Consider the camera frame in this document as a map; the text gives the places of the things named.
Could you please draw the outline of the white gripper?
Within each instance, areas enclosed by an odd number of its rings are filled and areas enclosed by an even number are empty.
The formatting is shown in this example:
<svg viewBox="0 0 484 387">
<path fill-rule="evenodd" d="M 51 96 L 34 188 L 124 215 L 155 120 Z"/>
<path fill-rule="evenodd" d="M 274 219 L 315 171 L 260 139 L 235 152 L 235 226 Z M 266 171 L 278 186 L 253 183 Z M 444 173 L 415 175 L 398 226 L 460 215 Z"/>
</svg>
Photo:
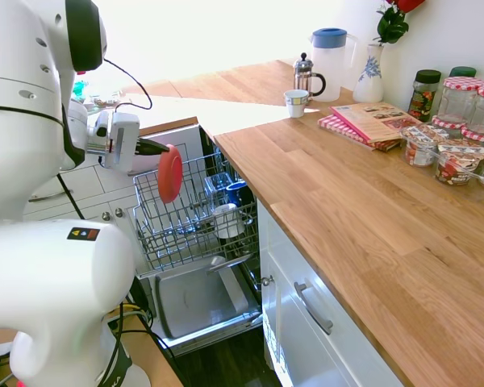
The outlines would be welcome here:
<svg viewBox="0 0 484 387">
<path fill-rule="evenodd" d="M 162 152 L 169 151 L 168 146 L 139 138 L 139 134 L 140 120 L 135 114 L 113 112 L 111 124 L 107 129 L 102 166 L 128 173 L 132 169 L 135 151 L 137 156 L 159 156 Z"/>
</svg>

